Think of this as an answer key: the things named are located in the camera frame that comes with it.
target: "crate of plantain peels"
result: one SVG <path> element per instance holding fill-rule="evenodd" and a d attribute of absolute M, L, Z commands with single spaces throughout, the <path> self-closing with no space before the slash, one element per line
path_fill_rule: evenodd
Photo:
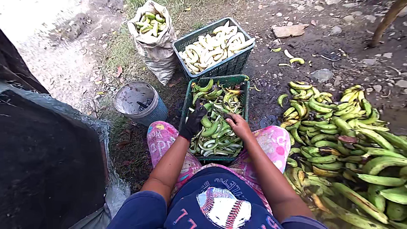
<path fill-rule="evenodd" d="M 195 110 L 196 102 L 208 111 L 189 148 L 198 160 L 233 161 L 239 155 L 243 142 L 225 122 L 225 114 L 239 114 L 247 121 L 249 87 L 246 75 L 196 78 L 189 82 L 179 129 Z"/>

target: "metal bucket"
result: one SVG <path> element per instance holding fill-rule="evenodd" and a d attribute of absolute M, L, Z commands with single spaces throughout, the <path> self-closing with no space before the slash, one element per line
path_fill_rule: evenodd
<path fill-rule="evenodd" d="M 157 91 L 147 82 L 133 81 L 117 91 L 114 107 L 136 123 L 150 126 L 155 121 L 165 121 L 168 110 Z M 137 102 L 148 106 L 142 107 Z"/>

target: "person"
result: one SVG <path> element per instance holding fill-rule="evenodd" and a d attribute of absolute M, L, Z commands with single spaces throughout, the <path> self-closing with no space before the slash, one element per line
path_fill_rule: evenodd
<path fill-rule="evenodd" d="M 284 128 L 252 133 L 240 115 L 229 114 L 232 119 L 226 122 L 245 150 L 230 167 L 201 166 L 188 148 L 204 115 L 204 108 L 191 113 L 179 133 L 163 121 L 150 125 L 147 142 L 154 169 L 109 229 L 326 228 L 282 174 L 291 147 Z"/>

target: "pile of plantains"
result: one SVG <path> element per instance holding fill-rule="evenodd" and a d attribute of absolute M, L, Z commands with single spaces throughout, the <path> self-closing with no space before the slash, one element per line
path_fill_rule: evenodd
<path fill-rule="evenodd" d="M 302 145 L 291 148 L 284 172 L 295 192 L 332 229 L 407 229 L 406 136 L 388 132 L 360 85 L 339 102 L 307 82 L 289 85 L 281 126 Z"/>

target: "pink pants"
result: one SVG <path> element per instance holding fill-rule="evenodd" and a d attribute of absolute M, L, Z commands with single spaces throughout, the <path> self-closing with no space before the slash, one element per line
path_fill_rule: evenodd
<path fill-rule="evenodd" d="M 291 148 L 288 132 L 279 126 L 268 126 L 264 129 L 253 132 L 261 148 L 267 154 L 274 165 L 284 172 L 288 153 Z M 169 123 L 164 121 L 153 122 L 147 132 L 147 143 L 153 167 L 155 167 L 161 157 L 167 152 L 170 146 L 178 137 L 178 131 Z M 173 190 L 173 196 L 193 175 L 208 167 L 222 167 L 246 182 L 263 200 L 264 205 L 270 211 L 270 206 L 256 179 L 256 173 L 250 163 L 250 157 L 244 150 L 229 167 L 211 163 L 202 166 L 201 163 L 188 151 L 178 181 Z"/>

